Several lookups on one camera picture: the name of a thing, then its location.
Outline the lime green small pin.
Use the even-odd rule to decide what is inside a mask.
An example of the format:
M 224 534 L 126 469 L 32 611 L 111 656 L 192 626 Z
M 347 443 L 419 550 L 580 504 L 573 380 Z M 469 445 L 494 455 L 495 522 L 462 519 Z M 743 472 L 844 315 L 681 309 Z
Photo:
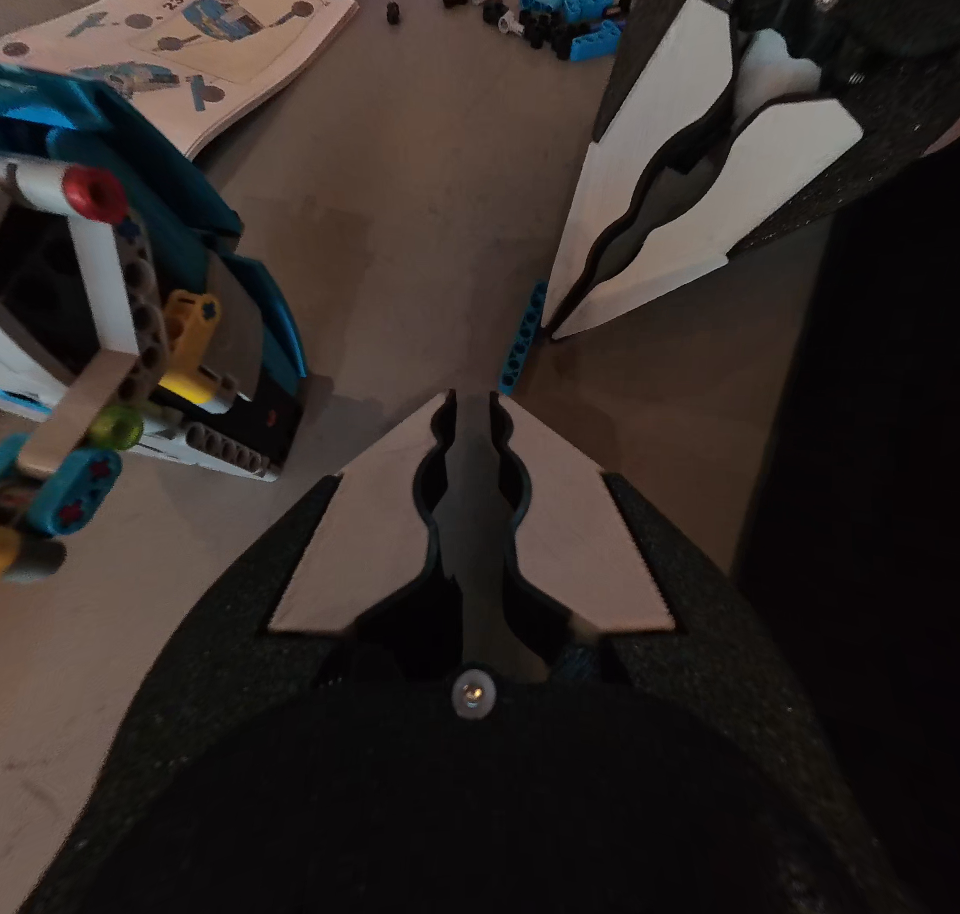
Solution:
M 125 452 L 143 436 L 145 420 L 140 411 L 126 405 L 104 407 L 91 422 L 86 441 L 93 447 Z

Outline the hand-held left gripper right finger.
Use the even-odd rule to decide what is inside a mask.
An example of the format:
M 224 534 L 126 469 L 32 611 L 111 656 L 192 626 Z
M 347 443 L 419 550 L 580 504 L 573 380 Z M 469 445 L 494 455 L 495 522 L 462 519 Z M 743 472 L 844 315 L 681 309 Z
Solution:
M 498 488 L 510 508 L 505 565 L 515 632 L 545 634 L 533 610 L 554 613 L 558 634 L 675 632 L 652 569 L 606 481 L 606 471 L 524 409 L 490 396 Z

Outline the blue connector brick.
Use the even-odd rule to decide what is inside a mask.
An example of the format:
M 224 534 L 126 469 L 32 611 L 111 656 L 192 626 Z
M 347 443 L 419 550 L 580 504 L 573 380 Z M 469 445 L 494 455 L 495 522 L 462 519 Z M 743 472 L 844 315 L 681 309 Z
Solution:
M 96 461 L 108 462 L 112 472 L 99 482 L 93 482 L 87 473 L 89 465 Z M 115 451 L 95 447 L 74 450 L 56 473 L 37 490 L 27 511 L 28 524 L 45 536 L 70 536 L 77 533 L 89 524 L 98 512 L 121 472 L 121 455 Z M 64 505 L 74 501 L 83 504 L 83 518 L 64 528 L 58 520 L 58 512 Z

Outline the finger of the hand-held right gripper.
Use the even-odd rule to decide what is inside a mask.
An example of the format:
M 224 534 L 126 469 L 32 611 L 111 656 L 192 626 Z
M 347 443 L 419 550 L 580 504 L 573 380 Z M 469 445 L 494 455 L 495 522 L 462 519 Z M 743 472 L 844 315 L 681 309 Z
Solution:
M 637 256 L 592 288 L 551 339 L 593 329 L 725 266 L 743 238 L 862 136 L 858 121 L 834 98 L 765 106 L 733 140 L 702 197 L 653 228 Z
M 603 253 L 638 218 L 657 174 L 730 115 L 735 21 L 686 0 L 613 116 L 586 151 L 542 308 L 559 329 L 590 290 Z

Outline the grey angled beam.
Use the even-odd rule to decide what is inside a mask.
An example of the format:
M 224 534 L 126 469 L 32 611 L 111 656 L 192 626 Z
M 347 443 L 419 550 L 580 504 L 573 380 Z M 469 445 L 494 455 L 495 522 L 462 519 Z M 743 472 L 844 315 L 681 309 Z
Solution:
M 2 365 L 19 378 L 58 393 L 51 413 L 30 434 L 15 460 L 16 471 L 46 481 L 83 441 L 94 421 L 111 406 L 140 410 L 158 386 L 169 363 L 169 342 L 162 313 L 146 224 L 129 208 L 119 224 L 67 216 L 98 348 L 70 382 L 55 379 L 53 368 L 34 363 L 28 370 L 26 348 L 9 337 L 2 343 Z

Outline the instruction booklet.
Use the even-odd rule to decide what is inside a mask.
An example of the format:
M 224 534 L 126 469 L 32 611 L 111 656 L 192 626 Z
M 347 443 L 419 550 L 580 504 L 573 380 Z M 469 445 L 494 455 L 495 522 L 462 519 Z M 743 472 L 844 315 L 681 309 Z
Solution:
M 354 0 L 100 0 L 2 36 L 2 61 L 92 80 L 188 160 L 282 91 Z

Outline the grey blue brick robot model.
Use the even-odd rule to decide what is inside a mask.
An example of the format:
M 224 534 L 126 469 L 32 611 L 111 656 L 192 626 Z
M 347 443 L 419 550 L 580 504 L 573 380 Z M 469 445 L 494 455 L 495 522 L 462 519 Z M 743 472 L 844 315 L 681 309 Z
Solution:
M 98 343 L 66 217 L 146 224 L 169 342 L 133 450 L 275 479 L 302 415 L 305 352 L 270 273 L 240 256 L 238 215 L 110 88 L 2 64 L 2 343 L 70 382 Z M 2 412 L 39 426 L 59 394 L 2 365 Z

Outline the person's brown clothing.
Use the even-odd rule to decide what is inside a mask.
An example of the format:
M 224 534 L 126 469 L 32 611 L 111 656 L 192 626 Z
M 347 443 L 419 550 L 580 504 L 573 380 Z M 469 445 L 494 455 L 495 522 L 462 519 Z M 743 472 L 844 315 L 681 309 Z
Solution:
M 958 142 L 827 240 L 735 572 L 908 898 L 958 912 Z

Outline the blue long beam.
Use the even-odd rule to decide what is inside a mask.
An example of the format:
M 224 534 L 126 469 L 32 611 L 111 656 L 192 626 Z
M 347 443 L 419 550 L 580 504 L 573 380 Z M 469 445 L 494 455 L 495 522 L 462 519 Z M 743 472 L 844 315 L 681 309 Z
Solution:
M 547 289 L 546 281 L 538 281 L 528 298 L 500 371 L 497 390 L 502 395 L 512 395 L 520 381 L 523 368 L 541 330 Z

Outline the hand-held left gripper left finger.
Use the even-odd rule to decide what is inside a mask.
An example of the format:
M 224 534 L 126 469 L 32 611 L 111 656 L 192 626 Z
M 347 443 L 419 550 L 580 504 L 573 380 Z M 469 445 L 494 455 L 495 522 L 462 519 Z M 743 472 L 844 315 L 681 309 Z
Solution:
M 456 392 L 440 392 L 341 469 L 272 632 L 343 635 L 430 575 L 456 422 Z

